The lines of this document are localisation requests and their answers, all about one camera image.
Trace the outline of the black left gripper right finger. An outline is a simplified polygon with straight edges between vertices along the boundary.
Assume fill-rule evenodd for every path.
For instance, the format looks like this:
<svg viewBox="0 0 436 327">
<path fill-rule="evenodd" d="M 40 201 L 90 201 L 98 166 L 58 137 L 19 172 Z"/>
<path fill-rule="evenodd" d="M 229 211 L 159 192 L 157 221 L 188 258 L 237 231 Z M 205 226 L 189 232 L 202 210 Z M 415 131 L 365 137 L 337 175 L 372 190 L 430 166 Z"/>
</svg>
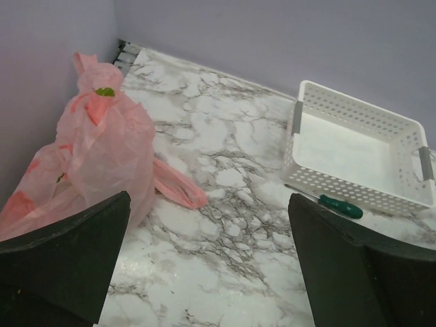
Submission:
<svg viewBox="0 0 436 327">
<path fill-rule="evenodd" d="M 435 251 L 296 193 L 288 215 L 316 326 L 435 325 Z"/>
</svg>

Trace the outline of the pink plastic bag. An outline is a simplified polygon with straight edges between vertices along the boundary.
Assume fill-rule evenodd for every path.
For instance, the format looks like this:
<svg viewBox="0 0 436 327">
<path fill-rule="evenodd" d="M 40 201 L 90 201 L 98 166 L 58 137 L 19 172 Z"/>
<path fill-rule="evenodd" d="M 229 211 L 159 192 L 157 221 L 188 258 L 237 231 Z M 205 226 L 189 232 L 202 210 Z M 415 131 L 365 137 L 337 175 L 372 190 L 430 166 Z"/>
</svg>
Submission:
<svg viewBox="0 0 436 327">
<path fill-rule="evenodd" d="M 121 90 L 123 73 L 96 55 L 76 53 L 77 96 L 66 105 L 52 144 L 34 156 L 1 211 L 7 240 L 79 213 L 121 191 L 131 199 L 135 228 L 159 192 L 197 209 L 205 192 L 155 156 L 155 126 L 144 107 Z"/>
</svg>

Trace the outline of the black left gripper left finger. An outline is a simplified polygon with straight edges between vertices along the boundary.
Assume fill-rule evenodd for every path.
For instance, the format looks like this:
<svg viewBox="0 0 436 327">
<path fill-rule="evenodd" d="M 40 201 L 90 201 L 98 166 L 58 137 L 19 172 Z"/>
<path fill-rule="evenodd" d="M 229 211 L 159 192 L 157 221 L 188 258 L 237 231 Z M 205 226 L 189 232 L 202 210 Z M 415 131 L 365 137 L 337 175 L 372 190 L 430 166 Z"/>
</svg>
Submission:
<svg viewBox="0 0 436 327">
<path fill-rule="evenodd" d="M 1 325 L 96 325 L 127 229 L 130 201 L 122 191 L 1 242 Z"/>
</svg>

